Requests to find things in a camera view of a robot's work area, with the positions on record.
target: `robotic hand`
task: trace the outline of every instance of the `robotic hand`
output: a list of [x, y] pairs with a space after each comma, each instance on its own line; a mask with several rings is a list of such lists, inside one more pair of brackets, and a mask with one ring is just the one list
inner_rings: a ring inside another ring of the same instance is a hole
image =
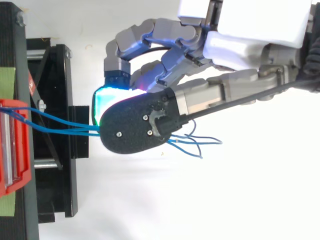
[[[106, 46], [102, 88], [146, 93], [93, 117], [104, 146], [120, 154], [141, 152], [166, 143], [192, 119], [268, 101], [291, 87], [319, 92], [320, 4], [264, 1], [265, 8], [254, 12], [251, 6], [256, 0], [181, 0], [180, 21], [148, 19], [118, 33]], [[286, 8], [275, 10], [266, 25], [272, 2], [278, 9]], [[286, 15], [281, 14], [285, 10], [289, 10]], [[151, 48], [151, 44], [163, 47]], [[161, 61], [131, 75], [130, 60], [164, 49], [168, 51]], [[178, 85], [185, 75], [209, 67], [230, 73]]]

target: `metal rod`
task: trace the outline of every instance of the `metal rod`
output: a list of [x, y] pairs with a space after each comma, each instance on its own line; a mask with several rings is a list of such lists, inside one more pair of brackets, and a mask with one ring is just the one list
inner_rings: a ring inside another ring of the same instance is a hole
[[35, 169], [55, 169], [57, 168], [56, 161], [54, 159], [35, 159], [34, 168]]
[[26, 58], [28, 60], [41, 60], [44, 57], [46, 50], [28, 50], [26, 51]]

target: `black 3d-printed part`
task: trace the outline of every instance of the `black 3d-printed part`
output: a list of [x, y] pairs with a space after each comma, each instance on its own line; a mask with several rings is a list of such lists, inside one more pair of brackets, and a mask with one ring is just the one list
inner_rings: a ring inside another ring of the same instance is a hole
[[161, 136], [148, 134], [152, 130], [149, 117], [153, 111], [164, 111], [165, 118], [179, 118], [176, 97], [170, 88], [126, 99], [106, 110], [100, 120], [100, 137], [104, 146], [114, 153], [133, 154], [166, 143], [170, 131], [162, 130]]

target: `screw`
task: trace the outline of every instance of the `screw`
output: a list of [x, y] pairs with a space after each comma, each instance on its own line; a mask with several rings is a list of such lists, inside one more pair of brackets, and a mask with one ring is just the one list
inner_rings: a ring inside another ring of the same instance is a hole
[[47, 105], [45, 104], [45, 102], [41, 99], [38, 102], [38, 109], [40, 112], [44, 113], [45, 110], [47, 109]]
[[25, 27], [26, 24], [26, 20], [27, 20], [27, 16], [25, 14], [24, 11], [20, 11], [17, 13], [16, 15], [16, 23], [20, 26], [20, 27]]
[[70, 49], [65, 50], [65, 56], [67, 59], [72, 59], [72, 57], [74, 56], [72, 51]]

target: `black cable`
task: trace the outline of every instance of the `black cable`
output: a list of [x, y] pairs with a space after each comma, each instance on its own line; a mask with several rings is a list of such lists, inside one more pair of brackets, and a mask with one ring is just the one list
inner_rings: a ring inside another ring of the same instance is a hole
[[221, 110], [224, 110], [224, 109], [232, 108], [232, 107], [235, 107], [235, 106], [238, 106], [238, 105], [249, 103], [249, 102], [254, 101], [254, 100], [261, 99], [263, 97], [274, 95], [274, 94], [277, 94], [277, 93], [282, 92], [284, 90], [287, 90], [289, 88], [298, 87], [298, 86], [301, 86], [301, 85], [314, 84], [314, 83], [318, 83], [318, 82], [320, 82], [320, 79], [316, 79], [316, 80], [299, 80], [299, 81], [286, 83], [284, 85], [277, 86], [277, 87], [274, 87], [274, 88], [271, 88], [271, 89], [268, 89], [268, 90], [265, 90], [265, 91], [250, 95], [250, 96], [246, 96], [246, 97], [238, 99], [238, 100], [226, 102], [226, 103], [223, 103], [223, 104], [218, 105], [218, 106], [210, 107], [208, 109], [192, 113], [192, 114], [190, 114], [190, 115], [188, 115], [186, 117], [190, 121], [190, 120], [193, 120], [193, 119], [196, 119], [196, 118], [200, 118], [200, 117], [206, 116], [208, 114], [213, 114], [215, 112], [218, 112], [218, 111], [221, 111]]
[[164, 50], [167, 51], [167, 50], [170, 50], [170, 49], [171, 49], [171, 47], [167, 47], [167, 46], [153, 47], [153, 48], [148, 49], [148, 50], [145, 51], [144, 53], [140, 54], [139, 56], [133, 57], [133, 58], [127, 60], [127, 61], [130, 62], [131, 60], [133, 60], [133, 59], [135, 59], [135, 58], [137, 58], [137, 57], [140, 57], [140, 56], [142, 56], [142, 55], [144, 55], [144, 54], [148, 54], [148, 53], [152, 53], [152, 52], [157, 52], [157, 51], [164, 51]]

